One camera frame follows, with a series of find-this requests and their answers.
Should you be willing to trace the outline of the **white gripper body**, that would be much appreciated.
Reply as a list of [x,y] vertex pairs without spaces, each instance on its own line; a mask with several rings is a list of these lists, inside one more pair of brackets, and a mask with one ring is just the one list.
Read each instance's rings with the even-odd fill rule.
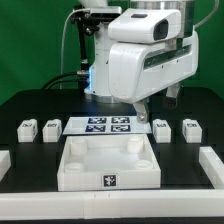
[[115,43],[109,53],[109,91],[121,102],[133,104],[196,73],[198,34],[183,40],[187,52],[165,60],[165,43]]

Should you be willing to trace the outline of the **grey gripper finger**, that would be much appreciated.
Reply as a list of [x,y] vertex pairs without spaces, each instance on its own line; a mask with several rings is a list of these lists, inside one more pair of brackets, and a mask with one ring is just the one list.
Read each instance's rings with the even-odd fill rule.
[[181,89],[181,83],[175,83],[167,88],[165,105],[167,108],[175,108],[177,106],[178,95]]
[[139,123],[147,123],[148,122],[148,100],[143,99],[133,104],[136,114],[137,121]]

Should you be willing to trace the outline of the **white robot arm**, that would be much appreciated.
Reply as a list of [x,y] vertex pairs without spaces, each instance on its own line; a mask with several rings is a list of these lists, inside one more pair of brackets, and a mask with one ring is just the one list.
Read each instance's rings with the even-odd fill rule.
[[198,66],[195,0],[128,0],[127,9],[110,0],[78,1],[95,45],[86,96],[131,104],[140,123],[148,121],[149,97],[162,90],[174,107],[181,82]]

